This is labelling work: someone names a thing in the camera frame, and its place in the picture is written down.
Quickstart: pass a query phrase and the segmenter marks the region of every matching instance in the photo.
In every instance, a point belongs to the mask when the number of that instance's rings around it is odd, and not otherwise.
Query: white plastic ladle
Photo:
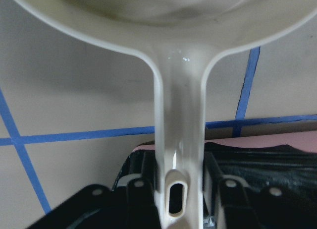
[[[155,76],[163,229],[202,229],[206,81],[222,57],[272,41],[309,20],[317,0],[16,0],[78,39],[137,56]],[[169,191],[183,206],[169,212]]]

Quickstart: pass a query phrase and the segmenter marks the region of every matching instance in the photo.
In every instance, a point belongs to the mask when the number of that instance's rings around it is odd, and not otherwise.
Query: blue grid line
[[[260,47],[250,50],[247,70],[244,77],[244,83],[241,90],[240,100],[238,103],[238,108],[235,116],[236,120],[244,119],[246,115],[252,83],[259,61],[260,51]],[[234,127],[232,130],[232,137],[239,137],[241,135],[241,130],[242,127]]]
[[[26,174],[29,177],[29,180],[33,186],[33,189],[40,201],[40,204],[47,214],[51,211],[49,202],[45,196],[43,188],[40,184],[40,181],[36,175],[34,167],[32,165],[31,159],[25,149],[24,144],[21,142],[20,133],[15,125],[14,119],[11,115],[10,109],[5,101],[4,95],[0,89],[0,114],[3,119],[3,122],[8,130],[8,133],[11,137],[12,144],[15,146],[16,152],[20,158],[20,161],[24,167]]]
[[[252,118],[252,119],[229,120],[229,121],[211,121],[211,122],[206,122],[206,128],[207,129],[217,129],[217,128],[226,128],[226,127],[235,128],[235,127],[243,127],[243,126],[277,124],[277,123],[293,123],[293,122],[305,122],[305,121],[317,121],[317,114]],[[47,142],[89,140],[89,139],[99,139],[99,138],[107,138],[107,137],[153,134],[153,133],[154,133],[154,127],[146,126],[146,127],[99,130],[99,131],[21,136],[19,141],[21,144],[37,144],[37,143],[47,143]],[[5,145],[13,145],[11,138],[0,138],[0,146],[5,146]]]

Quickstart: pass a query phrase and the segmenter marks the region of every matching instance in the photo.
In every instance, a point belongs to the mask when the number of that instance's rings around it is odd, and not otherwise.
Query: pink object
[[[220,145],[241,148],[264,148],[278,145],[290,145],[302,151],[317,153],[317,131],[226,138],[207,140],[206,142],[214,142]],[[138,146],[133,151],[141,149],[155,150],[155,145]]]

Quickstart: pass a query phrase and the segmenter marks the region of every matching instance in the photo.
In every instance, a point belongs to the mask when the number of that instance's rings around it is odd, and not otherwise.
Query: white floor
[[[317,114],[317,17],[261,47],[246,118]],[[249,52],[222,59],[208,81],[207,121],[235,119]],[[21,136],[153,126],[153,75],[141,60],[103,50],[0,0],[0,88]],[[248,126],[242,135],[316,130],[315,121]],[[208,138],[230,137],[231,127]],[[0,138],[8,138],[0,119]],[[26,144],[52,208],[90,183],[111,186],[153,134]],[[0,228],[44,214],[13,146],[0,146]]]

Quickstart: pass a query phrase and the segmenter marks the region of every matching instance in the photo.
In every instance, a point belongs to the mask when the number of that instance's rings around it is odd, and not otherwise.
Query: black object
[[[159,229],[155,176],[154,151],[133,152],[112,191],[87,186],[28,229]],[[181,208],[181,190],[172,192],[170,212]],[[317,229],[317,154],[207,143],[204,200],[214,228]]]

